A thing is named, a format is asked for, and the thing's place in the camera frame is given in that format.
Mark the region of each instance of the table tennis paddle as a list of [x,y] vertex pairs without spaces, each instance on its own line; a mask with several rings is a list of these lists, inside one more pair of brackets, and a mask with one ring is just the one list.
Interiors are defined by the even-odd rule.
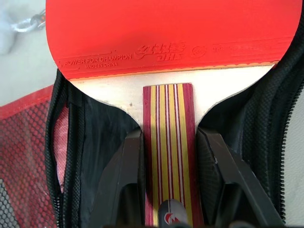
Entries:
[[[297,29],[301,8],[301,0],[52,0],[46,6],[47,41],[58,68],[72,84],[92,98],[126,111],[141,126],[145,138],[145,129],[159,129],[160,135],[167,129],[170,114],[164,110],[172,104],[170,97],[178,98],[175,115],[182,115],[180,104],[189,109],[184,109],[183,129],[175,128],[175,132],[187,137],[194,135],[211,107],[248,88],[283,57]],[[153,104],[158,104],[159,116],[152,116]],[[164,125],[157,121],[161,110]],[[148,138],[158,140],[151,135]],[[187,139],[187,145],[193,142],[194,137]],[[146,147],[150,161],[154,154],[157,159],[167,157],[169,163],[170,149]],[[186,154],[176,150],[183,164],[189,162],[186,173],[177,171],[179,175],[172,178],[180,185],[182,182],[183,188],[185,180],[177,179],[182,172],[189,183],[196,181],[192,173],[195,162],[190,159],[193,148],[184,148]],[[159,170],[172,167],[161,161],[155,165]],[[198,205],[192,203],[196,209],[187,211],[181,192],[180,198],[170,198],[173,184],[164,182],[166,175],[158,172],[155,177],[153,168],[147,169],[154,183],[160,182],[154,187],[147,184],[146,225],[157,226],[162,219],[167,224],[186,220],[200,225]],[[200,202],[199,196],[193,198],[197,188],[193,190],[190,184],[184,191],[190,192],[188,202]],[[149,192],[162,198],[151,202]],[[171,210],[170,205],[185,208],[186,216],[183,210]]]

